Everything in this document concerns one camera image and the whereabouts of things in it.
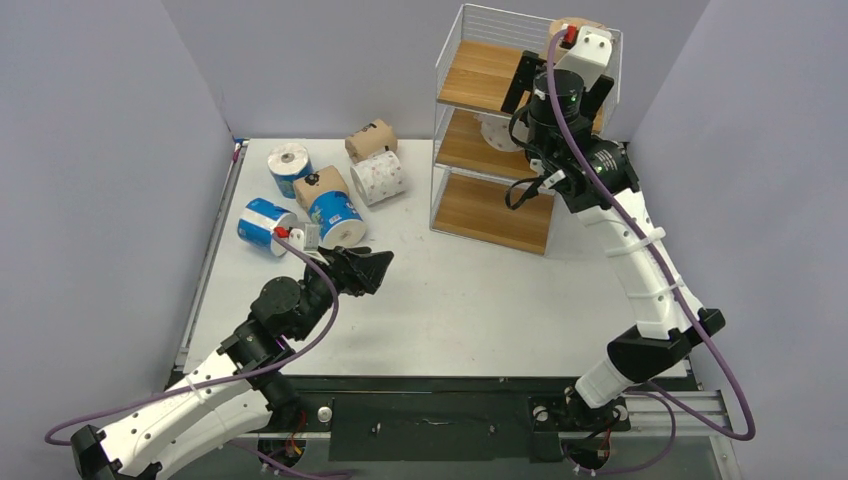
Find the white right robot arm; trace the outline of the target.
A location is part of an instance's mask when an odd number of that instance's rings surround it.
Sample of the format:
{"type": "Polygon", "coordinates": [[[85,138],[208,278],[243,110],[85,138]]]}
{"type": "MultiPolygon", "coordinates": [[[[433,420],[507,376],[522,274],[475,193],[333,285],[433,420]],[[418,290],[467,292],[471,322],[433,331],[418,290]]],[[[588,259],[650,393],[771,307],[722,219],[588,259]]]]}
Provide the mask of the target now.
{"type": "Polygon", "coordinates": [[[706,308],[683,284],[665,257],[665,232],[649,219],[638,177],[624,145],[592,131],[602,101],[614,85],[603,75],[591,88],[576,73],[555,73],[556,98],[570,137],[559,128],[546,95],[545,63],[525,51],[501,106],[508,127],[528,127],[516,143],[533,171],[518,199],[520,208],[540,190],[552,190],[593,234],[615,271],[634,315],[634,324],[611,340],[602,360],[582,375],[564,400],[566,418],[588,427],[626,389],[653,379],[684,359],[725,325],[718,309],[706,308]]]}

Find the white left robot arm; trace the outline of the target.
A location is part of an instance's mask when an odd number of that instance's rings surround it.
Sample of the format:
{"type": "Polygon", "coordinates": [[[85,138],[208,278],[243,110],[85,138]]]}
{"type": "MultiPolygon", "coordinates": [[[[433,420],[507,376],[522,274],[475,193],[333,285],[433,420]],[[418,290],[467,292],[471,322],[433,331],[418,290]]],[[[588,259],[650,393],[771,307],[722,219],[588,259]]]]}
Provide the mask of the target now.
{"type": "Polygon", "coordinates": [[[321,248],[318,255],[301,257],[301,278],[268,280],[246,319],[171,388],[120,420],[75,432],[78,475],[168,479],[242,434],[291,427],[300,396],[282,368],[303,353],[290,343],[306,339],[323,317],[336,319],[340,296],[375,294],[394,258],[368,247],[321,248]]]}

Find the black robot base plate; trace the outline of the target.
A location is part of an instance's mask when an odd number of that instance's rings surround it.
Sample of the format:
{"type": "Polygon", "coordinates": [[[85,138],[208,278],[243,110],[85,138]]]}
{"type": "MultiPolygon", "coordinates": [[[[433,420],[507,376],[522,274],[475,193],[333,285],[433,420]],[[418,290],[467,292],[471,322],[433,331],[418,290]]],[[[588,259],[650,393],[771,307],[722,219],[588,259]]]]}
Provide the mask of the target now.
{"type": "Polygon", "coordinates": [[[257,432],[263,454],[305,469],[319,441],[332,462],[559,462],[563,445],[596,456],[630,428],[618,398],[591,410],[572,377],[296,376],[300,398],[257,432]]]}

